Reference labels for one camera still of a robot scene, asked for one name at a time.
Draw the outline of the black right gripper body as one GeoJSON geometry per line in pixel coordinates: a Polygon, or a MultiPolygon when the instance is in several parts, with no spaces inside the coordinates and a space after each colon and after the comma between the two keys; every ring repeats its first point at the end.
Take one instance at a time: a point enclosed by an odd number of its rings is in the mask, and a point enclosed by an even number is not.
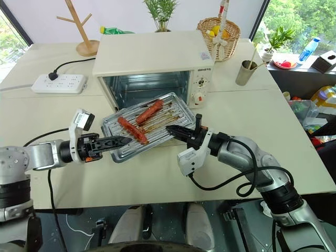
{"type": "Polygon", "coordinates": [[[187,148],[194,148],[195,150],[198,150],[202,145],[207,132],[208,127],[202,126],[202,115],[198,113],[196,115],[195,129],[189,130],[187,134],[187,148]]]}

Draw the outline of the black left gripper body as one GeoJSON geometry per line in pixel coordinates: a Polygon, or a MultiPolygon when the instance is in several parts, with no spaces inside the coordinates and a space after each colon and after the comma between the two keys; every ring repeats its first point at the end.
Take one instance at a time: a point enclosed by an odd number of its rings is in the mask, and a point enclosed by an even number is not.
{"type": "Polygon", "coordinates": [[[97,133],[82,134],[77,141],[77,151],[80,159],[84,162],[98,161],[103,158],[101,141],[97,133]]]}

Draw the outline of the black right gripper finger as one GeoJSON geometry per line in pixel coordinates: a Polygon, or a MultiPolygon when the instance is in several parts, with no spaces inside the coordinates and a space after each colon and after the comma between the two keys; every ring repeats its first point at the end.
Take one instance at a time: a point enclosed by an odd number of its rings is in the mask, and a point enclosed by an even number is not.
{"type": "Polygon", "coordinates": [[[193,135],[194,130],[183,127],[181,125],[168,125],[166,130],[171,135],[193,135]]]}
{"type": "Polygon", "coordinates": [[[173,136],[173,138],[178,139],[185,143],[192,142],[193,140],[195,140],[193,131],[191,132],[173,131],[171,132],[171,135],[173,136]]]}

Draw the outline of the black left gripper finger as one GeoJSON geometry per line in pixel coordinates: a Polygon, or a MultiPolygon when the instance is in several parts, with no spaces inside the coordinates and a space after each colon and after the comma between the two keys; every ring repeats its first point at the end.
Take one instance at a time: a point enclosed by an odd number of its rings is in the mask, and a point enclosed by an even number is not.
{"type": "Polygon", "coordinates": [[[132,141],[129,137],[109,136],[98,140],[98,144],[104,148],[120,148],[132,141]]]}
{"type": "Polygon", "coordinates": [[[105,152],[105,151],[114,151],[114,150],[117,150],[119,148],[122,148],[123,146],[125,146],[125,144],[112,144],[112,145],[105,144],[103,146],[103,152],[105,152]]]}

